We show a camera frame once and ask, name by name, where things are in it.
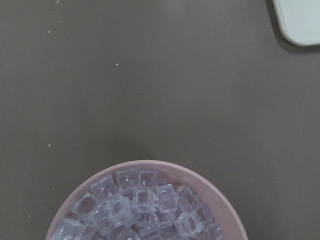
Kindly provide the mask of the cream rabbit tray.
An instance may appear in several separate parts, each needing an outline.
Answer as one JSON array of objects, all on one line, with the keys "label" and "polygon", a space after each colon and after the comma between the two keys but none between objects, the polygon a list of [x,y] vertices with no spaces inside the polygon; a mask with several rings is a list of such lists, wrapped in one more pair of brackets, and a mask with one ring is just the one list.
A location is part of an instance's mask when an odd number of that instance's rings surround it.
[{"label": "cream rabbit tray", "polygon": [[320,2],[318,0],[273,0],[280,31],[290,43],[320,44]]}]

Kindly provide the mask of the pink bowl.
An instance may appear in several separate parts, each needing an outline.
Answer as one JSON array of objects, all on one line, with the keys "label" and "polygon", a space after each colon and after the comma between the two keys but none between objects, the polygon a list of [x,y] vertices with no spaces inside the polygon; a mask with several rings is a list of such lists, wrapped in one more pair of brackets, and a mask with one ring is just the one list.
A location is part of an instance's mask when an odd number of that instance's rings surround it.
[{"label": "pink bowl", "polygon": [[227,198],[211,182],[188,168],[160,160],[134,160],[123,162],[108,167],[84,181],[66,198],[59,210],[56,212],[48,228],[45,239],[51,239],[59,220],[67,215],[68,209],[71,205],[82,195],[82,193],[89,189],[92,183],[101,179],[105,175],[114,175],[117,171],[135,167],[157,169],[163,176],[167,177],[169,180],[173,180],[174,183],[190,185],[200,198],[207,203],[215,217],[215,220],[220,226],[222,236],[225,240],[248,239],[245,228],[237,212]]}]

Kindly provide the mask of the pile of clear ice cubes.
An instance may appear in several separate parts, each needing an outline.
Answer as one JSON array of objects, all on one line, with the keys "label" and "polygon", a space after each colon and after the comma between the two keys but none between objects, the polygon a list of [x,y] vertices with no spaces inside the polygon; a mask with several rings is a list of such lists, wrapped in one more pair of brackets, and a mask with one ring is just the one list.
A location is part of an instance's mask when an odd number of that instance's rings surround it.
[{"label": "pile of clear ice cubes", "polygon": [[187,184],[156,169],[108,174],[83,192],[61,218],[53,240],[221,240],[208,205]]}]

